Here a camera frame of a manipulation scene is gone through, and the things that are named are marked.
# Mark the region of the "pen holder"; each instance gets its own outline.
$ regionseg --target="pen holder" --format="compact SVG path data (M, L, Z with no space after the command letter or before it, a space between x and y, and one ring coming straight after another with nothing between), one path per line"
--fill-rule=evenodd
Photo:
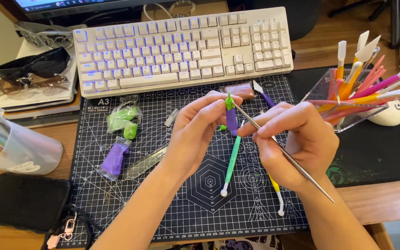
M344 79L347 78L350 71L350 69L344 70ZM359 82L362 82L369 73L370 70L365 70L360 76ZM359 122L362 122L363 120L368 119L369 117L374 116L388 108L387 102L380 100L369 104L348 103L350 102L349 100L341 100L339 89L340 86L337 86L336 84L335 77L333 76L333 70L328 69L328 71L310 90L310 92L308 92L308 94L306 94L302 99L302 101L309 101L313 103L322 118L334 126L334 131L336 133L347 130Z
M58 166L63 153L59 141L13 122L7 123L10 134L0 153L0 170L42 175Z

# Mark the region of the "white keyboard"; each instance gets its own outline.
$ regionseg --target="white keyboard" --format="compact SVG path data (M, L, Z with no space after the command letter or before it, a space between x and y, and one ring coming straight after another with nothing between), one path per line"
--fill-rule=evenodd
M289 73L285 8L191 16L73 32L85 98Z

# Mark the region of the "clear acrylic holder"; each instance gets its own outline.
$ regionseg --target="clear acrylic holder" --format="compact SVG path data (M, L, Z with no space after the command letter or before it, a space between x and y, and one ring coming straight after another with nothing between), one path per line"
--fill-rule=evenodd
M348 76L350 71L351 71L351 69L344 70L344 79L346 79L346 77ZM369 69L365 70L364 73L362 73L362 75L359 78L360 82L362 82L364 80L364 78L368 76L369 73L370 73ZM359 110L359 112L361 112L361 110L363 110L362 112L364 112L364 111L368 111L371 109L377 109L377 110L375 110L375 112L373 112L372 114L370 114L368 116L361 117L355 113L345 116L344 119L341 119L337 124L334 125L334 132L340 133L344 130L347 130L348 128L353 127L354 125L358 124L359 122L362 122L365 119L368 119L370 116L374 116L377 113L388 108L387 103L385 105L342 103L342 101L339 97L339 90L336 86L336 82L331 81L330 80L331 78L334 79L333 72L332 72L332 69L328 69L328 71L322 76L322 78L320 78L320 80L310 90L310 92L308 92L308 94L305 95L305 97L302 99L301 102L308 101L308 100L328 100L329 99L328 95L330 94L329 93L330 86L332 85L332 87L334 88L334 93L335 93L336 101L338 104L334 108L330 109L329 111L321 112L320 115L322 116L322 118L325 118L325 117L328 118L330 116L334 116L335 119L333 119L331 121L333 121L333 122L337 121L337 119L338 119L338 118L336 118L337 113L340 111L340 110L338 110L338 108L340 108L341 106L354 106L355 109Z
M7 122L11 129L0 153L0 170L42 175L58 166L63 153L63 145L59 141Z

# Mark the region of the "hand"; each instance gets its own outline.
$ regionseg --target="hand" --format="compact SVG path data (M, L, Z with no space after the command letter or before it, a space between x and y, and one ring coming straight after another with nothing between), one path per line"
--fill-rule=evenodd
M182 174L184 180L197 171L217 126L226 124L227 97L227 94L210 91L178 113L162 163ZM242 104L242 98L231 97L237 105Z
M237 130L239 136L252 133L259 147L260 161L272 179L279 185L294 191L305 191L309 181L283 156L279 146L271 138L284 130L292 131L300 149L291 156L317 181L326 178L339 139L333 126L325 122L308 102L296 106L282 102L266 113L254 118L261 128L257 131L251 123Z

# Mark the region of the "computer monitor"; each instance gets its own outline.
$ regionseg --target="computer monitor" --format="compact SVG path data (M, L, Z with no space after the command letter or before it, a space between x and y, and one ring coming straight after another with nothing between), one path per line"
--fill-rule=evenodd
M173 0L13 0L30 19L118 9Z

